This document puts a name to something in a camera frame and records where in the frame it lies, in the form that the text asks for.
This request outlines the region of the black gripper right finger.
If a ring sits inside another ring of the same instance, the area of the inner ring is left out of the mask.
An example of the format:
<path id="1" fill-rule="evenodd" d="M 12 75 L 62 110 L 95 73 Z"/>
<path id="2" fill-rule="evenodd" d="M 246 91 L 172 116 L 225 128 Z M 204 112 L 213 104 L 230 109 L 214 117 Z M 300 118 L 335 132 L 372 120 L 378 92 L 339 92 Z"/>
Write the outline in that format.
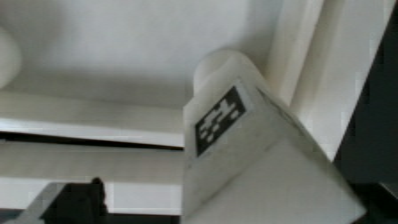
<path id="1" fill-rule="evenodd" d="M 398 183 L 367 183 L 351 186 L 365 207 L 353 224 L 398 224 Z"/>

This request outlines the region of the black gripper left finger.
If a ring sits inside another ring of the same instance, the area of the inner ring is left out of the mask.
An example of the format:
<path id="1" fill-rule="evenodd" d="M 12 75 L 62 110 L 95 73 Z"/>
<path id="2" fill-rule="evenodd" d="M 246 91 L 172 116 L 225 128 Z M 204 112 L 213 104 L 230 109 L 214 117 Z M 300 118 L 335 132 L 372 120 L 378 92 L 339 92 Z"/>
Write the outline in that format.
<path id="1" fill-rule="evenodd" d="M 24 211 L 3 224 L 106 224 L 104 183 L 51 182 Z"/>

